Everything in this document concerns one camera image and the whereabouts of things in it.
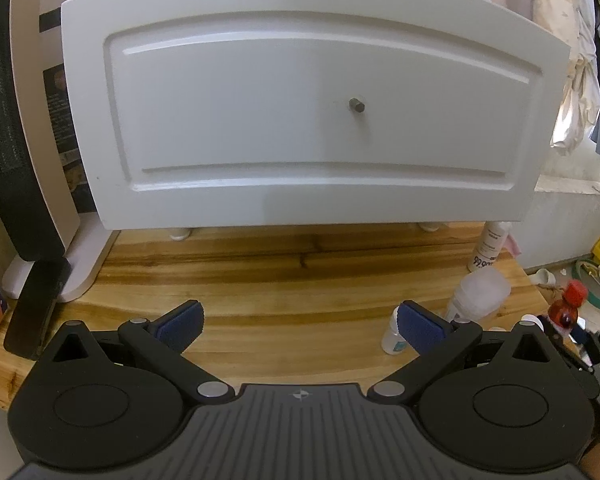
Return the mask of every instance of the wooden table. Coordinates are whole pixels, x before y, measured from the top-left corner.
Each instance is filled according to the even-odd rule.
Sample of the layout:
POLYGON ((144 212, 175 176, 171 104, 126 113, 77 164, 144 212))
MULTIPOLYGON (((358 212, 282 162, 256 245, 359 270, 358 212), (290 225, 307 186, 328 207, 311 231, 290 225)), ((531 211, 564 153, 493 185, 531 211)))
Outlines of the wooden table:
MULTIPOLYGON (((415 357, 380 346, 402 300, 436 313, 462 277, 481 223, 427 233, 415 224, 203 228, 182 242, 164 230, 122 232, 96 283, 61 305, 68 319, 112 330, 131 317, 155 319, 189 298, 205 306, 205 331, 185 356, 238 388, 244 382, 359 382, 364 391, 415 357)), ((510 328, 547 304, 516 261, 496 267, 511 296, 483 326, 510 328)), ((13 399, 32 362, 2 347, 0 407, 13 399)))

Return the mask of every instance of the red bottle cap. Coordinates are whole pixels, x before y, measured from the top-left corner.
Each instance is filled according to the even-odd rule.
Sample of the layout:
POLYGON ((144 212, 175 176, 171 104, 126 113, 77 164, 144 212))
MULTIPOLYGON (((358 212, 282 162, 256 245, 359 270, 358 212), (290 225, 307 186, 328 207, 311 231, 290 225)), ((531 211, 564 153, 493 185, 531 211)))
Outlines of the red bottle cap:
POLYGON ((587 287, 580 280, 571 280, 567 283, 567 288, 564 289, 562 297, 564 301, 569 303, 571 306, 580 307, 587 299, 589 291, 587 287))

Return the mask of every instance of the white cup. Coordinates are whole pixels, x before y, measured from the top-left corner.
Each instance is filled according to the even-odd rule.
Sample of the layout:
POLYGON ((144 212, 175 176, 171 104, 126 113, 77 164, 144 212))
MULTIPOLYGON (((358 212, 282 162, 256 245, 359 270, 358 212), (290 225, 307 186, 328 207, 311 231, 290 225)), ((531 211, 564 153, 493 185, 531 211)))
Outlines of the white cup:
POLYGON ((549 272, 546 269, 540 269, 535 274, 531 274, 531 276, 529 276, 529 281, 531 281, 532 285, 554 286, 555 276, 552 272, 549 272))

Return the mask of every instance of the window sill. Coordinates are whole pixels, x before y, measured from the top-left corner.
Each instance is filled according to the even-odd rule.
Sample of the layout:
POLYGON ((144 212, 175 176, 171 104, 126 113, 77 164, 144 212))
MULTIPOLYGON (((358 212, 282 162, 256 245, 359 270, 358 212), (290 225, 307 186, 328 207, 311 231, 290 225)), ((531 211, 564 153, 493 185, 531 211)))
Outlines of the window sill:
POLYGON ((600 182, 559 176, 540 175, 536 191, 545 193, 573 193, 600 196, 600 182))

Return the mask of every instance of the logo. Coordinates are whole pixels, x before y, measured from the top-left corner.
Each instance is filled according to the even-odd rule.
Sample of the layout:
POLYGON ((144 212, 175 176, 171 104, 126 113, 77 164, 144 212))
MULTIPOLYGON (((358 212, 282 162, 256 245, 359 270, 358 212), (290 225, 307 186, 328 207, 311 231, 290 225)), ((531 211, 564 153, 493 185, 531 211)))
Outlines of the logo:
POLYGON ((308 396, 310 396, 312 394, 310 394, 306 390, 297 390, 296 392, 293 392, 291 395, 294 396, 296 399, 298 399, 300 402, 302 402, 304 399, 306 399, 308 396))

